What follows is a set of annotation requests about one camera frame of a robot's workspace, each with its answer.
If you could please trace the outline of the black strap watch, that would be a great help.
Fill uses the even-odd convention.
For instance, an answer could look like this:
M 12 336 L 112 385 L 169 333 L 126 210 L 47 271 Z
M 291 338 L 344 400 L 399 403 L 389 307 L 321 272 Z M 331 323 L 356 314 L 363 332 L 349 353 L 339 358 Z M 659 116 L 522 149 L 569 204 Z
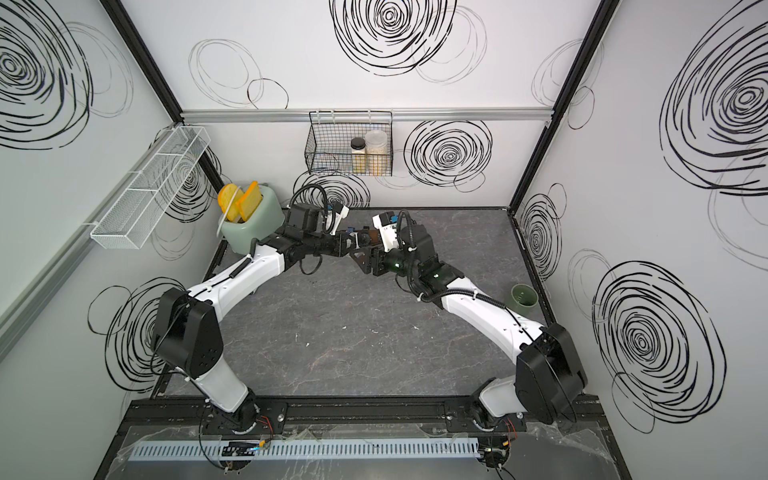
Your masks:
M 359 248 L 370 246 L 372 243 L 371 230 L 368 227 L 364 227 L 357 232 L 357 245 Z

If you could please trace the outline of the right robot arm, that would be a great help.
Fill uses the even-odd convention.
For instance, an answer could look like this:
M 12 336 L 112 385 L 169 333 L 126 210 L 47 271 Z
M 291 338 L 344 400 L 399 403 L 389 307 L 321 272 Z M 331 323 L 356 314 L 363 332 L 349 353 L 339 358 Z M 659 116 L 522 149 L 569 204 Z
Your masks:
M 574 419 L 574 400 L 587 385 L 570 333 L 543 325 L 483 292 L 453 265 L 440 259 L 426 228 L 406 211 L 392 219 L 378 215 L 371 228 L 349 229 L 341 247 L 366 274 L 393 273 L 406 291 L 432 303 L 486 336 L 513 363 L 513 375 L 492 378 L 473 394 L 476 424 L 489 429 L 509 415 L 530 414 L 553 424 Z

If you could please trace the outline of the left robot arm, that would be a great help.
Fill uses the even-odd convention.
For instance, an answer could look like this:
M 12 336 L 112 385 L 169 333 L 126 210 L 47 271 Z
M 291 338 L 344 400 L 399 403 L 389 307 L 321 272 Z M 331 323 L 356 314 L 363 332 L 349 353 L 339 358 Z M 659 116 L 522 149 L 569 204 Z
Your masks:
M 260 421 L 255 396 L 224 358 L 220 323 L 259 287 L 307 256 L 345 256 L 349 248 L 337 232 L 349 208 L 331 200 L 318 183 L 300 188 L 289 202 L 284 223 L 250 241 L 236 264 L 188 290 L 171 288 L 159 299 L 152 337 L 153 356 L 184 375 L 236 434 Z

